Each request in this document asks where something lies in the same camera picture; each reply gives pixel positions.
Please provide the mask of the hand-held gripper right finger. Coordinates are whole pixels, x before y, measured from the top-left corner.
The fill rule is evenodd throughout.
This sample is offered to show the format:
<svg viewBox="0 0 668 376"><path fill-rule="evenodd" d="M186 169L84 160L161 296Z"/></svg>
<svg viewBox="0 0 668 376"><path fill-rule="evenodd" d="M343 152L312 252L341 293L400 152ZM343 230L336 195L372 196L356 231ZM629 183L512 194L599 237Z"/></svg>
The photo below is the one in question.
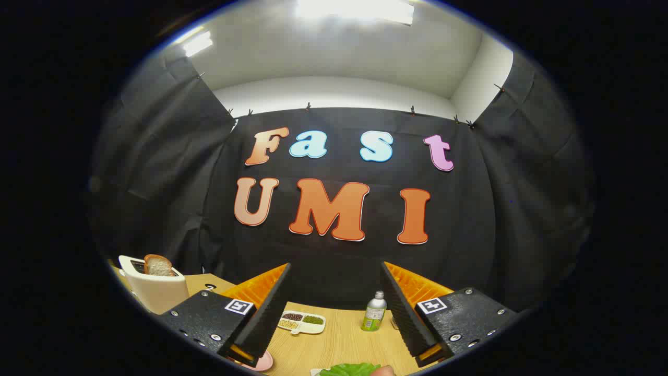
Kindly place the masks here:
<svg viewBox="0 0 668 376"><path fill-rule="evenodd" d="M477 288L451 290L389 262L381 262L380 278L387 307L419 367L482 347L518 316Z"/></svg>

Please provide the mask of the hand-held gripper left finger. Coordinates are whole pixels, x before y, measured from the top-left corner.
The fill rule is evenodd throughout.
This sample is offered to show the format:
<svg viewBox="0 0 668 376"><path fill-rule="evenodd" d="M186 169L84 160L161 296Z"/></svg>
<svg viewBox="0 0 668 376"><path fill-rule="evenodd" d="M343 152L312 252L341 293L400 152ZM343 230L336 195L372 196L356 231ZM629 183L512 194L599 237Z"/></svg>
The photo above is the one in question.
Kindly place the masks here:
<svg viewBox="0 0 668 376"><path fill-rule="evenodd" d="M286 263L222 293L201 290L158 315L158 321L219 357L254 367L292 293L291 271Z"/></svg>

